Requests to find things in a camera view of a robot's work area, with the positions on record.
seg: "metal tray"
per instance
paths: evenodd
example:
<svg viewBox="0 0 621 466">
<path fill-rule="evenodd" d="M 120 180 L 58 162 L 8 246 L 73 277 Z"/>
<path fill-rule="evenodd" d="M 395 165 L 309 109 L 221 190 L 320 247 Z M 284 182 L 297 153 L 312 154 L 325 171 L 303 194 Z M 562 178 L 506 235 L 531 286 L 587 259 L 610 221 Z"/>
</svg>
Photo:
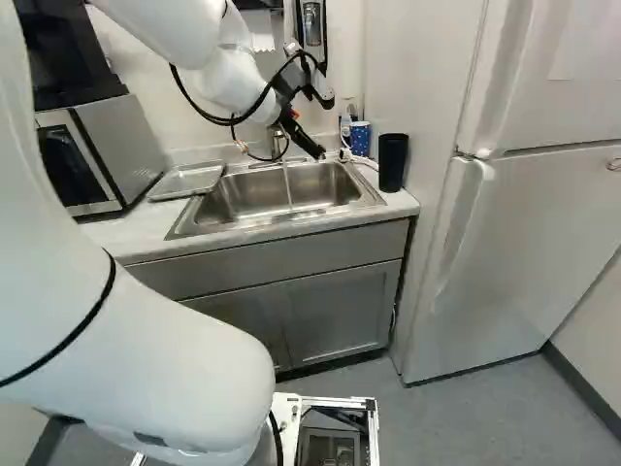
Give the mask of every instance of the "metal tray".
<svg viewBox="0 0 621 466">
<path fill-rule="evenodd" d="M 179 165 L 170 170 L 147 194 L 150 202 L 169 201 L 205 194 L 213 189 L 224 172 L 222 160 Z"/>
</svg>

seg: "gray cabinet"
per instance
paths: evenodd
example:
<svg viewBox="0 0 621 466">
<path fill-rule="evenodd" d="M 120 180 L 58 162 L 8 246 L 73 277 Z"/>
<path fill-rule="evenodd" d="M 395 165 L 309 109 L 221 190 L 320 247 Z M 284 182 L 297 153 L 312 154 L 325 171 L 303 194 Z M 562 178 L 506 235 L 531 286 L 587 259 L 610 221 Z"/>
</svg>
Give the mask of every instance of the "gray cabinet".
<svg viewBox="0 0 621 466">
<path fill-rule="evenodd" d="M 270 352 L 277 371 L 291 367 L 280 318 L 287 301 L 278 284 L 186 299 L 180 303 L 255 337 Z"/>
<path fill-rule="evenodd" d="M 293 366 L 388 345 L 400 270 L 394 260 L 285 283 Z"/>
<path fill-rule="evenodd" d="M 253 335 L 285 371 L 388 345 L 408 228 L 398 219 L 127 270 Z"/>
<path fill-rule="evenodd" d="M 400 269 L 393 260 L 181 303 L 253 335 L 283 371 L 385 347 Z"/>
</svg>

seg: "cabinet door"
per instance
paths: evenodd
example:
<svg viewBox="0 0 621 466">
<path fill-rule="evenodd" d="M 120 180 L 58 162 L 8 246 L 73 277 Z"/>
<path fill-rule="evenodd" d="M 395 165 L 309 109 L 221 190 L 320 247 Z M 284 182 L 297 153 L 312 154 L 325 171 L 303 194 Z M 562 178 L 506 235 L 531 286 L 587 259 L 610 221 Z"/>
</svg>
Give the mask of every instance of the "cabinet door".
<svg viewBox="0 0 621 466">
<path fill-rule="evenodd" d="M 293 365 L 386 346 L 400 269 L 394 260 L 283 283 Z"/>
<path fill-rule="evenodd" d="M 249 333 L 265 345 L 276 370 L 282 371 L 290 363 L 280 318 L 287 302 L 278 289 L 278 285 L 257 286 L 180 303 Z"/>
</svg>

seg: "sink basin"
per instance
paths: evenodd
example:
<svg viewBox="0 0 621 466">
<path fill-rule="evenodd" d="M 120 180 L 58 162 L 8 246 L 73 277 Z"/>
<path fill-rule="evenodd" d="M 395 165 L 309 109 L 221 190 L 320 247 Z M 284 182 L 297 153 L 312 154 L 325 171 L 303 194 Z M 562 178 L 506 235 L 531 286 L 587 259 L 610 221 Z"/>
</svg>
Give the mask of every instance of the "sink basin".
<svg viewBox="0 0 621 466">
<path fill-rule="evenodd" d="M 347 215 L 383 204 L 349 163 L 234 165 L 211 192 L 188 202 L 166 239 Z"/>
</svg>

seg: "white countertop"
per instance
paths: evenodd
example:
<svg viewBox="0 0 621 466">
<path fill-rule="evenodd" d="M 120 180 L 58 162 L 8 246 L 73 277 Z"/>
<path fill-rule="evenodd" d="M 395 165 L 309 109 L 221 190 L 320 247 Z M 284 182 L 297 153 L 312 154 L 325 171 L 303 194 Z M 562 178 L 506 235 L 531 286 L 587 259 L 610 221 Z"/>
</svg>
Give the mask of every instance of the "white countertop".
<svg viewBox="0 0 621 466">
<path fill-rule="evenodd" d="M 105 248 L 121 264 L 129 265 L 418 214 L 420 210 L 418 201 L 404 189 L 395 193 L 381 192 L 378 188 L 378 176 L 375 170 L 359 164 L 355 167 L 382 197 L 386 203 L 385 206 L 356 210 L 346 216 L 319 216 L 270 226 L 229 230 L 165 241 L 166 234 L 189 199 L 160 203 L 143 200 L 122 218 L 83 223 L 81 228 L 86 235 Z"/>
</svg>

